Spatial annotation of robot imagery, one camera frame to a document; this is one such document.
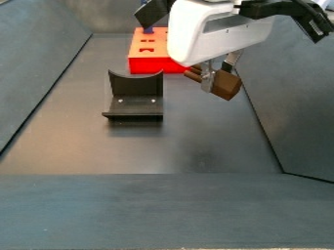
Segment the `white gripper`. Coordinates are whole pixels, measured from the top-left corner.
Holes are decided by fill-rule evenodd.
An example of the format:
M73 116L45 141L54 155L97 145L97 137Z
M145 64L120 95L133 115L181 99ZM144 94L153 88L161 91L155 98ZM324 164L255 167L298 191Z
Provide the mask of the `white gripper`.
M200 64L200 89L211 92L213 58L227 54L220 69L232 72L240 49L262 42L274 18L252 20L235 8L241 0L176 0L169 11L167 52L181 66Z

